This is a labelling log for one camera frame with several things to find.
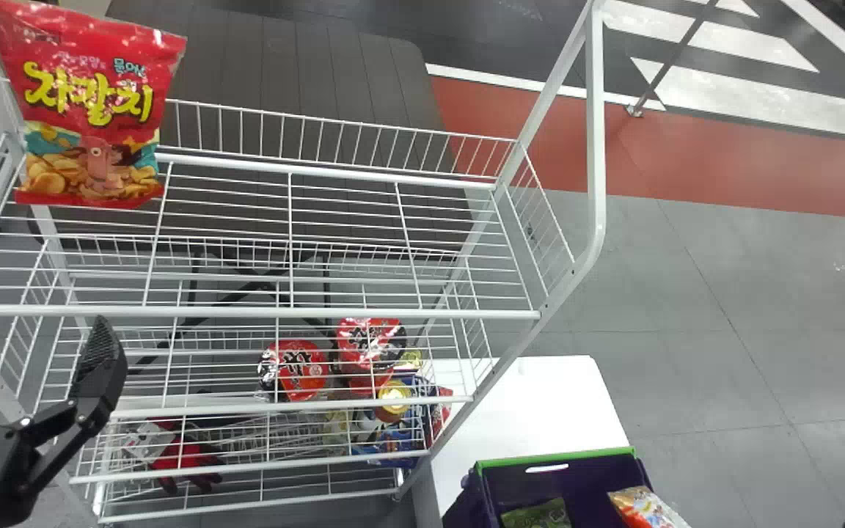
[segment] cartoon character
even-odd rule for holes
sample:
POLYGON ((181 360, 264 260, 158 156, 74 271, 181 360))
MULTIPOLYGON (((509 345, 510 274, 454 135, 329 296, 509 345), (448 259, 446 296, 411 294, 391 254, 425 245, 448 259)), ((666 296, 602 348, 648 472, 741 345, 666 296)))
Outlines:
POLYGON ((110 154, 113 148, 103 139, 84 135, 80 139, 87 157, 87 187, 98 194, 117 194, 123 189, 120 172, 111 170, 110 154))

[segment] red floor stripe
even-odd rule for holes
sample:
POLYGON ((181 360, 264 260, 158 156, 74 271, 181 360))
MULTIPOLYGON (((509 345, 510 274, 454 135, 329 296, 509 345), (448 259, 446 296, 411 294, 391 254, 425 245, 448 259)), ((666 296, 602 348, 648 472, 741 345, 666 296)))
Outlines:
MULTIPOLYGON (((446 130, 516 137, 537 94, 433 77, 446 130)), ((845 140, 606 107, 608 194, 845 216, 845 140)), ((530 146, 541 183, 584 191, 585 101, 559 97, 530 146)))

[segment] red snack bag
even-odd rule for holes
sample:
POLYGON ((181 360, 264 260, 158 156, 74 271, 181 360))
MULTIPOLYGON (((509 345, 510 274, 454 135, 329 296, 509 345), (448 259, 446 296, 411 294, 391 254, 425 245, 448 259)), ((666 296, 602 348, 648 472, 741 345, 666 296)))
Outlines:
POLYGON ((0 56, 26 121, 15 200, 137 208, 162 192, 158 125, 184 37, 0 0, 0 56))
POLYGON ((372 397, 373 389, 389 381, 406 350, 406 327, 395 318, 343 318, 337 344, 338 365, 351 375, 352 393, 372 397))

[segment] green bag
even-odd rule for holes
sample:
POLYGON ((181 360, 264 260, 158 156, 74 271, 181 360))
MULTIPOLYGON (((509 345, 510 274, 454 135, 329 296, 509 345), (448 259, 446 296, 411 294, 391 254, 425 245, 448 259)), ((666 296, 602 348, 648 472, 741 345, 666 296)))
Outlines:
POLYGON ((571 528, 562 497, 535 507, 511 510, 500 514, 504 528, 571 528))

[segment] green rim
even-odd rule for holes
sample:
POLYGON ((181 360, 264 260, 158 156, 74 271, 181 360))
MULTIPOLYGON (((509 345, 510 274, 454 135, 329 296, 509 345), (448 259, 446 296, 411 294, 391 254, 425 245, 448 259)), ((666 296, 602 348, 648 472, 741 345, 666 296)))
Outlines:
POLYGON ((631 455, 634 457, 633 445, 628 447, 610 447, 607 449, 593 449, 591 451, 574 451, 573 453, 553 453, 550 455, 534 455, 534 457, 494 458, 490 461, 475 462, 475 471, 482 477, 484 468, 503 468, 520 464, 548 464, 550 462, 574 461, 576 458, 614 457, 614 455, 631 455))

